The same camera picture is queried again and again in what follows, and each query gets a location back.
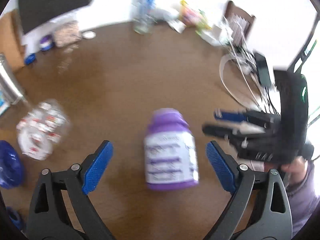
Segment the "purple sleeved right forearm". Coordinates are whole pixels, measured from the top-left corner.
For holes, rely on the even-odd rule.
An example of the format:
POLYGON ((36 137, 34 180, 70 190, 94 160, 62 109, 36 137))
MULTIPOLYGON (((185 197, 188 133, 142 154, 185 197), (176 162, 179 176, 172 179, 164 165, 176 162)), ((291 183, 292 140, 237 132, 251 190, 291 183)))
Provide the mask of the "purple sleeved right forearm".
POLYGON ((306 163, 305 172, 295 173, 303 174, 303 179, 294 182, 286 189, 292 216, 292 237, 295 237, 306 224, 319 204, 319 196, 316 194, 313 180, 315 167, 313 162, 306 163))

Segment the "right hand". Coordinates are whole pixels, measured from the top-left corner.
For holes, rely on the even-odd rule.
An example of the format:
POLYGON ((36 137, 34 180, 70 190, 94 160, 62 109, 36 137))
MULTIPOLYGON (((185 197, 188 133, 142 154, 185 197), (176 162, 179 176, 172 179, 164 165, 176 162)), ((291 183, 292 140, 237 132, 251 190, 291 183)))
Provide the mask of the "right hand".
POLYGON ((288 175, 287 185, 292 186, 301 183, 307 173, 308 161, 301 156, 295 157, 290 164, 281 166, 281 171, 288 175))

